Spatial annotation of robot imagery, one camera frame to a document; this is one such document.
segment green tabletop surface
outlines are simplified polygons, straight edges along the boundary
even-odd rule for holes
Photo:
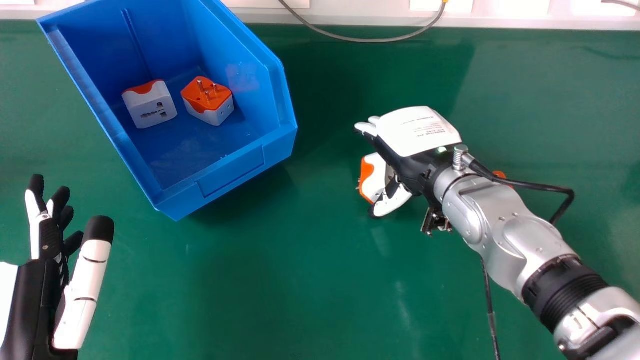
[[[575,189],[566,242],[640,298],[640,33],[437,28],[347,44],[252,26],[285,65],[294,154],[180,222],[156,212],[34,22],[0,22],[0,259],[29,257],[24,189],[71,188],[116,234],[81,359],[493,359],[477,254],[424,199],[370,219],[355,122],[427,105],[514,179]],[[334,28],[393,36],[406,28]],[[548,218],[562,197],[520,192]],[[504,359],[563,359],[493,286]]]

